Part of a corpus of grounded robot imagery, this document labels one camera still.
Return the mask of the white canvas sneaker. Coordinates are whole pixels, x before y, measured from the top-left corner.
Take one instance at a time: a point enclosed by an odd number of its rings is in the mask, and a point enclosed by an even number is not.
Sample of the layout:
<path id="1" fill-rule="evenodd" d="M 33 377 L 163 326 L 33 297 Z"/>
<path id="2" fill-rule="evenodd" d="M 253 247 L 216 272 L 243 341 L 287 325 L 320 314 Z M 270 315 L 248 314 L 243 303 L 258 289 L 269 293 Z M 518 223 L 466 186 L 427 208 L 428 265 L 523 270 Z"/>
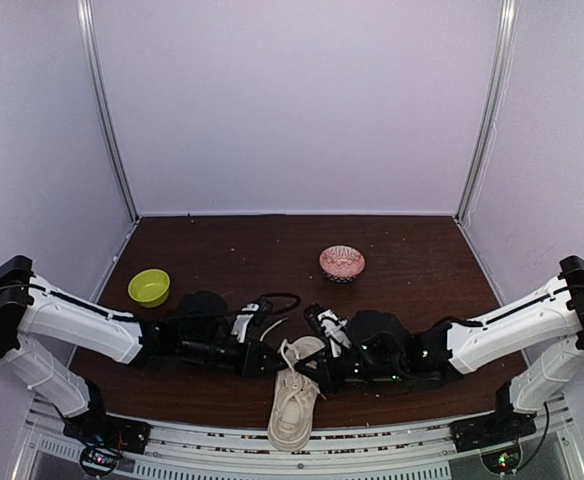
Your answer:
<path id="1" fill-rule="evenodd" d="M 305 384 L 305 389 L 289 389 L 275 380 L 267 436 L 277 450 L 297 452 L 307 445 L 319 395 L 319 387 L 308 388 L 308 384 Z"/>

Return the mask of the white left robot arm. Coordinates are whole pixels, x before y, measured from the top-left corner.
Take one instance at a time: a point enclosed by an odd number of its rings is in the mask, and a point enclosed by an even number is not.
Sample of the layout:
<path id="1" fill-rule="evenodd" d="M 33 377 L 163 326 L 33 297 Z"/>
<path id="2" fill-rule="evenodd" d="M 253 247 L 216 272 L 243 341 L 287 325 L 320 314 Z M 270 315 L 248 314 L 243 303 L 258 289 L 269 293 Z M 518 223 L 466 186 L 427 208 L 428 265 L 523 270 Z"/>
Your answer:
<path id="1" fill-rule="evenodd" d="M 246 378 L 282 368 L 281 356 L 248 335 L 273 313 L 262 296 L 238 312 L 210 291 L 185 295 L 172 313 L 142 318 L 111 310 L 71 295 L 32 271 L 29 258 L 17 255 L 0 266 L 0 364 L 28 389 L 50 401 L 95 444 L 116 433 L 110 415 L 87 380 L 61 365 L 37 341 L 43 335 L 139 365 L 146 360 L 179 358 L 188 363 L 224 367 Z"/>

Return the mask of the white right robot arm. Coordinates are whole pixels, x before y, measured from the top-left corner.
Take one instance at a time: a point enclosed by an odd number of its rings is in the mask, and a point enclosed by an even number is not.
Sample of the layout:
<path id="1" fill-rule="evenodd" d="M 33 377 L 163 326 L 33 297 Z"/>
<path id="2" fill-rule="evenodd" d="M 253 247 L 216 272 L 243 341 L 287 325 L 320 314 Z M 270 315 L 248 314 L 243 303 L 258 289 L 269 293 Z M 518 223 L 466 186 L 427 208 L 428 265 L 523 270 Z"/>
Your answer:
<path id="1" fill-rule="evenodd" d="M 491 440 L 507 440 L 584 364 L 584 260 L 561 260 L 561 271 L 531 294 L 470 319 L 445 317 L 409 332 L 388 312 L 360 310 L 339 318 L 318 304 L 304 311 L 323 348 L 295 364 L 297 372 L 334 393 L 345 382 L 399 382 L 438 389 L 503 356 L 552 340 L 541 357 L 506 384 L 509 403 L 485 419 Z"/>

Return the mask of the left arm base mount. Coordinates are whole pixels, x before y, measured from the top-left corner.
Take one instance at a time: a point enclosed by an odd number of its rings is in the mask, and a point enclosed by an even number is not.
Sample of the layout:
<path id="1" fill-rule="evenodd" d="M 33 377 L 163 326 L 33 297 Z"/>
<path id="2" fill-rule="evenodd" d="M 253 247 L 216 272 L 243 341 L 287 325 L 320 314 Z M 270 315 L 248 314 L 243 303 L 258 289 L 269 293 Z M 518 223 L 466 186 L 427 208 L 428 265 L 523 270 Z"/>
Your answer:
<path id="1" fill-rule="evenodd" d="M 64 423 L 64 435 L 84 446 L 78 460 L 80 468 L 89 477 L 102 479 L 114 472 L 124 453 L 145 452 L 151 426 L 107 414 L 100 388 L 90 380 L 86 384 L 88 410 L 74 417 L 57 413 Z"/>

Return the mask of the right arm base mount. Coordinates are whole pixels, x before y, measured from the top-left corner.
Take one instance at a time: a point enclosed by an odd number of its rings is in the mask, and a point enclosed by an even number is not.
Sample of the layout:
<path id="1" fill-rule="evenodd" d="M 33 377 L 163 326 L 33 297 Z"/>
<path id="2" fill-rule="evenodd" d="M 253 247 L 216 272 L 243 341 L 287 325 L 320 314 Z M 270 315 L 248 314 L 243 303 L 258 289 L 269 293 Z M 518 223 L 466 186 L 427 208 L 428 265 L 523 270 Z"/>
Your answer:
<path id="1" fill-rule="evenodd" d="M 454 421 L 450 430 L 458 453 L 479 450 L 483 467 L 504 477 L 523 467 L 520 440 L 536 432 L 535 420 L 535 413 L 517 413 L 511 405 L 499 401 L 495 411 Z"/>

